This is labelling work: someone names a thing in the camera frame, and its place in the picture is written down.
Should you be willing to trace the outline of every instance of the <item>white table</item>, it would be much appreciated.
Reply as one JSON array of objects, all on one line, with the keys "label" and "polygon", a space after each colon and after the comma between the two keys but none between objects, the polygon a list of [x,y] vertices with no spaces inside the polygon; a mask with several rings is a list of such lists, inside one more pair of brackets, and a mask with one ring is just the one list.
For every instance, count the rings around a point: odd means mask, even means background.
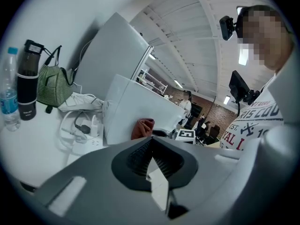
[{"label": "white table", "polygon": [[[58,137],[65,113],[53,108],[51,114],[47,114],[46,107],[37,102],[37,114],[32,120],[21,121],[15,132],[3,128],[0,133],[0,154],[5,169],[19,181],[34,187],[63,169],[70,154]],[[73,120],[72,116],[66,119],[66,126]]]}]

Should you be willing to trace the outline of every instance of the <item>water bottle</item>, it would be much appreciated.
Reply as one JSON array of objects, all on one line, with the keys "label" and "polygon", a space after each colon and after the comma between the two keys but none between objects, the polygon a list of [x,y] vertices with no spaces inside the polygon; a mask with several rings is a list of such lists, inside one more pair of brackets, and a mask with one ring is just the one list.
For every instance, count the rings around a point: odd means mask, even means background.
[{"label": "water bottle", "polygon": [[16,91],[17,53],[17,48],[8,48],[7,58],[4,61],[1,74],[1,111],[4,117],[5,127],[9,131],[16,131],[21,124]]}]

